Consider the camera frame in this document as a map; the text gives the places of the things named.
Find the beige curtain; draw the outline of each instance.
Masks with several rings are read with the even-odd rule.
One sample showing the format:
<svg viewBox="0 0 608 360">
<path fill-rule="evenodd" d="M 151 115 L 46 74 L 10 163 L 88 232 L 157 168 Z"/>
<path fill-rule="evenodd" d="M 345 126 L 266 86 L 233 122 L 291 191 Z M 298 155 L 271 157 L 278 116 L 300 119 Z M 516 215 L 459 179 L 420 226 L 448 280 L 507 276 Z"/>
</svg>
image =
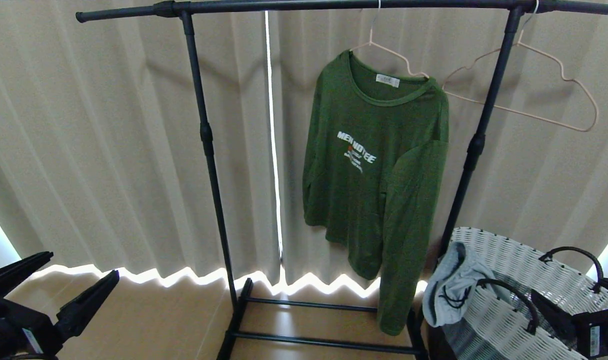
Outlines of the beige curtain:
<svg viewBox="0 0 608 360">
<path fill-rule="evenodd" d="M 105 271 L 224 266 L 179 20 L 0 2 L 0 223 L 21 256 Z M 233 271 L 279 278 L 262 13 L 195 15 Z"/>
<path fill-rule="evenodd" d="M 289 283 L 307 272 L 325 282 L 342 273 L 359 281 L 345 249 L 325 241 L 322 228 L 304 224 L 301 177 L 315 80 L 341 51 L 368 40 L 376 11 L 270 14 L 283 262 Z M 428 73 L 441 84 L 455 69 L 499 47 L 507 15 L 491 9 L 382 9 L 374 40 L 408 57 L 412 71 Z M 457 225 L 494 231 L 541 250 L 579 246 L 599 255 L 608 243 L 608 16 L 538 14 L 524 41 L 560 57 L 566 75 L 581 79 L 592 91 L 599 125 L 584 134 L 496 109 Z M 380 50 L 366 48 L 357 55 L 384 73 L 406 73 L 403 61 Z M 497 55 L 490 55 L 460 73 L 449 89 L 483 101 L 496 60 Z M 586 127 L 593 116 L 589 100 L 558 73 L 550 59 L 514 48 L 497 104 Z M 449 100 L 450 146 L 434 245 L 482 112 L 481 105 Z M 582 271 L 590 266 L 583 257 L 561 253 L 559 259 Z"/>
</svg>

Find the gray cloth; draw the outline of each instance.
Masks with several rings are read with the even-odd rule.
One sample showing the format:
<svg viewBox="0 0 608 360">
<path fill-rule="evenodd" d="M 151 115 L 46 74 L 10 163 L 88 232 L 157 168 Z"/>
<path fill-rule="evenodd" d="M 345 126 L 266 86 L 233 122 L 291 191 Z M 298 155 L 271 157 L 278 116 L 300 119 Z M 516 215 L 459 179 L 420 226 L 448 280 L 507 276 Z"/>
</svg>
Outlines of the gray cloth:
<svg viewBox="0 0 608 360">
<path fill-rule="evenodd" d="M 484 278 L 494 279 L 493 271 L 466 244 L 453 241 L 426 286 L 422 300 L 426 322 L 432 327 L 459 322 L 469 307 L 473 287 Z M 510 293 L 503 287 L 493 286 L 493 290 L 510 303 Z"/>
</svg>

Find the green sweatshirt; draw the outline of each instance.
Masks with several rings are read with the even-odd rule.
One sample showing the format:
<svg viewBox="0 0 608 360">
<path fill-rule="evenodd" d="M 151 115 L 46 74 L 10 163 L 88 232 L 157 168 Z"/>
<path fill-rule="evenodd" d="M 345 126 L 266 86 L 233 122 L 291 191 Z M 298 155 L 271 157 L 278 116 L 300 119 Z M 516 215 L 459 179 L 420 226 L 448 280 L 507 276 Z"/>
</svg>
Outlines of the green sweatshirt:
<svg viewBox="0 0 608 360">
<path fill-rule="evenodd" d="M 377 321 L 402 332 L 425 264 L 449 139 L 433 78 L 382 75 L 346 50 L 317 79 L 304 160 L 304 219 L 348 248 Z"/>
</svg>

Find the laundry basket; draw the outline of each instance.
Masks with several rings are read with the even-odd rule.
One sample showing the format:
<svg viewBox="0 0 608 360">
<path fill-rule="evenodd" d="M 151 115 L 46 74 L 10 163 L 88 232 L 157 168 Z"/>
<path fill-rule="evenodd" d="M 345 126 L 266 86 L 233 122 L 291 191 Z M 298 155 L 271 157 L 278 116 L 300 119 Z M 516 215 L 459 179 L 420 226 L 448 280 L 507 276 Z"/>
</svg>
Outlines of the laundry basket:
<svg viewBox="0 0 608 360">
<path fill-rule="evenodd" d="M 528 299 L 533 289 L 571 315 L 608 309 L 608 290 L 599 289 L 596 282 L 553 259 L 550 253 L 545 254 L 508 237 L 470 227 L 455 228 L 451 237 L 451 242 L 453 241 L 466 244 L 479 255 L 480 260 L 493 271 L 498 280 L 514 287 Z M 537 333 L 537 337 L 548 337 L 554 341 L 542 342 L 540 353 L 533 353 L 532 357 L 513 357 L 512 354 L 516 354 L 527 343 L 523 341 L 526 337 L 515 339 L 509 333 L 511 327 L 489 330 L 497 325 L 495 322 L 503 321 L 500 319 L 506 315 L 501 312 L 507 311 L 514 313 L 515 321 L 519 324 L 532 319 L 530 309 L 517 296 L 512 297 L 512 304 L 508 304 L 497 299 L 491 291 L 477 288 L 462 321 L 443 326 L 446 341 L 457 358 L 585 359 L 575 351 L 576 343 L 555 338 L 553 327 L 541 314 L 539 327 L 542 331 Z M 514 332 L 520 331 L 518 326 L 512 326 L 512 329 Z M 560 347 L 566 348 L 564 355 L 557 350 L 553 351 Z M 489 349 L 494 350 L 496 356 L 480 357 L 485 353 L 484 349 L 486 353 L 489 353 Z"/>
</svg>

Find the empty hanger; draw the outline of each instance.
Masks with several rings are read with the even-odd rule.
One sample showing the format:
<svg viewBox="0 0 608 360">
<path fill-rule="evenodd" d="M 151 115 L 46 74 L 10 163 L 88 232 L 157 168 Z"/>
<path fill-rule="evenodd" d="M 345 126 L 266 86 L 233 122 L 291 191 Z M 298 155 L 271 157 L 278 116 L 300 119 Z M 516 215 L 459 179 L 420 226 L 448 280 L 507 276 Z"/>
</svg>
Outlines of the empty hanger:
<svg viewBox="0 0 608 360">
<path fill-rule="evenodd" d="M 537 116 L 534 114 L 528 114 L 526 112 L 522 112 L 522 111 L 518 111 L 518 110 L 513 110 L 513 109 L 509 109 L 508 107 L 503 107 L 500 105 L 495 105 L 494 107 L 498 108 L 498 109 L 502 109 L 502 110 L 506 110 L 507 112 L 512 112 L 514 114 L 519 114 L 521 116 L 526 116 L 526 117 L 530 117 L 533 119 L 537 119 L 537 120 L 541 120 L 541 121 L 546 121 L 547 123 L 551 123 L 554 125 L 559 125 L 559 126 L 563 126 L 564 128 L 570 129 L 570 130 L 575 130 L 576 132 L 583 132 L 583 133 L 587 133 L 590 132 L 591 129 L 593 129 L 593 127 L 597 124 L 597 121 L 600 117 L 600 110 L 598 109 L 597 103 L 595 102 L 595 99 L 593 98 L 593 96 L 591 95 L 591 93 L 588 91 L 588 89 L 584 86 L 584 84 L 582 84 L 582 82 L 580 82 L 580 80 L 576 80 L 576 79 L 569 79 L 564 75 L 564 64 L 562 63 L 562 61 L 560 61 L 560 59 L 558 59 L 557 57 L 548 54 L 542 50 L 539 50 L 537 48 L 534 48 L 530 45 L 527 45 L 525 43 L 522 42 L 522 35 L 524 35 L 524 28 L 526 27 L 526 24 L 528 24 L 528 22 L 531 20 L 531 18 L 533 18 L 533 16 L 535 15 L 535 13 L 537 13 L 538 8 L 540 7 L 540 0 L 535 0 L 535 10 L 533 11 L 533 14 L 530 15 L 530 17 L 528 19 L 526 19 L 526 21 L 524 22 L 524 25 L 522 25 L 521 27 L 521 32 L 519 32 L 519 37 L 517 39 L 517 43 L 513 44 L 513 46 L 521 46 L 522 48 L 526 48 L 528 50 L 531 50 L 537 54 L 540 55 L 544 55 L 544 57 L 547 57 L 549 59 L 555 60 L 555 62 L 559 65 L 559 75 L 562 78 L 562 80 L 564 80 L 565 82 L 572 82 L 575 84 L 578 84 L 579 87 L 582 89 L 582 91 L 584 91 L 584 93 L 586 94 L 586 96 L 588 97 L 588 99 L 590 100 L 590 104 L 592 104 L 593 109 L 595 110 L 595 117 L 592 121 L 592 124 L 585 128 L 582 129 L 580 127 L 575 127 L 573 125 L 567 125 L 566 123 L 561 123 L 559 121 L 555 121 L 555 120 L 551 120 L 548 118 L 544 118 L 541 116 Z M 487 52 L 486 54 L 483 54 L 482 56 L 478 57 L 477 59 L 475 59 L 473 61 L 473 63 L 470 66 L 462 66 L 460 68 L 458 68 L 457 70 L 453 71 L 450 73 L 450 75 L 446 76 L 446 79 L 444 80 L 444 84 L 441 85 L 441 89 L 444 90 L 444 88 L 446 87 L 446 84 L 449 82 L 449 79 L 451 76 L 455 75 L 455 73 L 457 73 L 458 71 L 462 70 L 462 69 L 466 69 L 466 70 L 471 70 L 473 68 L 473 66 L 475 66 L 475 64 L 478 62 L 478 60 L 486 57 L 487 55 L 491 55 L 493 53 L 496 53 L 500 51 L 499 48 L 496 48 L 495 50 L 491 51 L 491 52 Z M 448 92 L 448 91 L 444 91 L 446 94 L 451 95 L 451 96 L 455 96 L 455 98 L 460 98 L 462 100 L 466 100 L 466 101 L 470 101 L 472 103 L 477 103 L 477 104 L 482 104 L 484 105 L 484 102 L 482 101 L 478 101 L 478 100 L 473 100 L 472 98 L 468 98 L 468 97 L 464 97 L 461 95 L 457 95 L 455 93 L 452 92 Z"/>
<path fill-rule="evenodd" d="M 380 9 L 382 8 L 382 0 L 377 0 L 377 13 L 375 14 L 375 17 L 373 17 L 373 20 L 370 22 L 370 32 L 368 33 L 368 42 L 362 43 L 361 45 L 357 45 L 356 47 L 352 48 L 350 51 L 353 52 L 355 50 L 358 50 L 359 48 L 363 48 L 364 46 L 375 46 L 376 48 L 380 48 L 390 54 L 395 55 L 396 57 L 404 60 L 404 62 L 406 63 L 406 71 L 408 71 L 410 76 L 423 76 L 425 78 L 429 78 L 429 75 L 426 75 L 423 72 L 419 72 L 419 73 L 412 73 L 411 72 L 411 64 L 409 64 L 409 59 L 407 59 L 406 57 L 404 57 L 403 55 L 391 50 L 390 48 L 386 48 L 382 45 L 380 45 L 379 43 L 374 43 L 373 42 L 373 26 L 375 25 L 375 20 L 378 18 L 378 15 L 380 14 Z"/>
</svg>

